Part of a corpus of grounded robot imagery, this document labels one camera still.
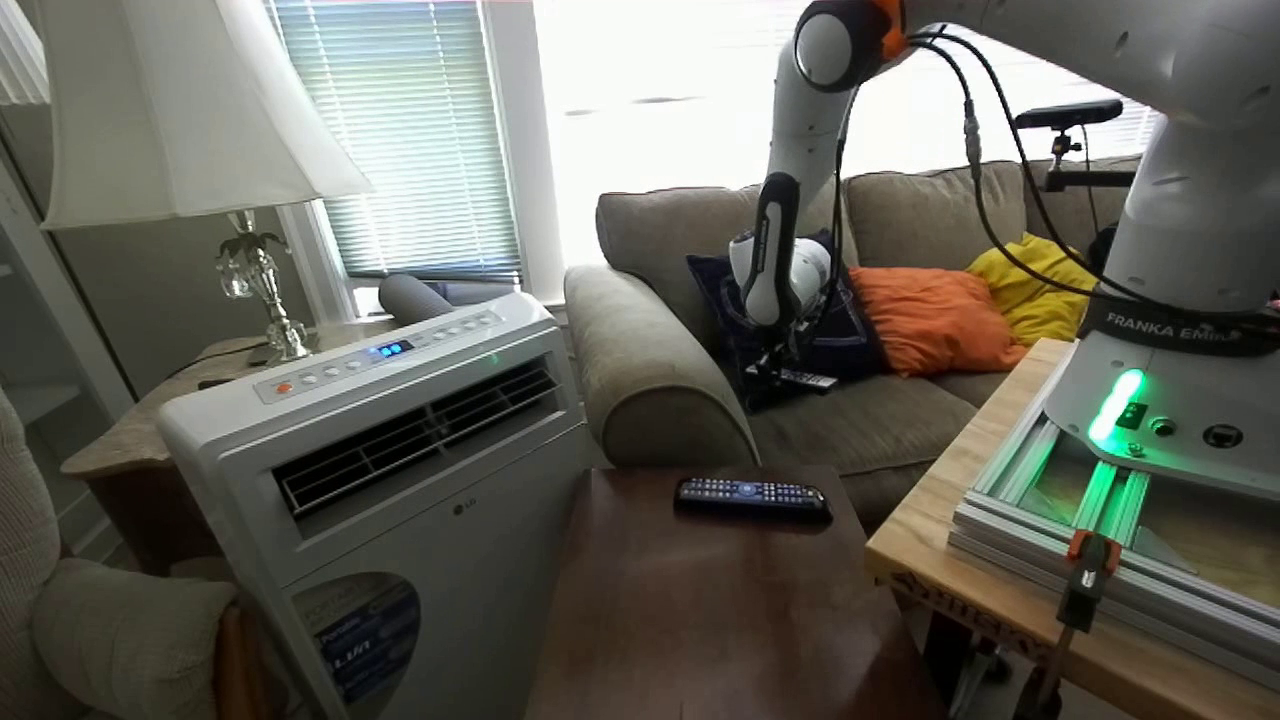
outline orange pillow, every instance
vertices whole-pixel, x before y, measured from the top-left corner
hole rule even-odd
[[[977,271],[848,267],[848,277],[900,374],[1000,373],[1027,351]]]

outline air conditioner vent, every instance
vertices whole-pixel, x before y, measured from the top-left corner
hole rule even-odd
[[[556,385],[546,361],[508,367],[423,408],[373,423],[271,466],[291,516],[338,505],[380,475],[454,452],[459,441],[508,428],[556,408]]]

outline green light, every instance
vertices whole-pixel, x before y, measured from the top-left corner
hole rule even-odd
[[[1121,412],[1131,405],[1131,395],[1146,386],[1146,378],[1150,374],[1140,367],[1129,367],[1115,374],[1113,395],[1103,400],[1103,408],[1090,423],[1090,441],[1108,443]]]

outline window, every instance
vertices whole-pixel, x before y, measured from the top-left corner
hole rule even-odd
[[[556,189],[569,263],[598,261],[591,206],[607,189],[762,182],[767,173],[774,76],[808,0],[550,0],[546,69],[556,128]],[[974,35],[1021,107],[1115,97],[1064,69]],[[963,53],[984,154],[1014,154],[1000,103]],[[1092,154],[1146,147],[1151,112],[1129,103],[1092,128]],[[1053,137],[1026,137],[1049,154]],[[859,89],[846,173],[963,164],[960,89],[933,53]]]
[[[266,0],[373,193],[329,204],[353,280],[508,277],[512,204],[476,0]]]

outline window blinds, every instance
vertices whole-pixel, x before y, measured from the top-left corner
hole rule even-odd
[[[373,193],[334,198],[353,280],[512,271],[512,206],[476,0],[266,0]]]

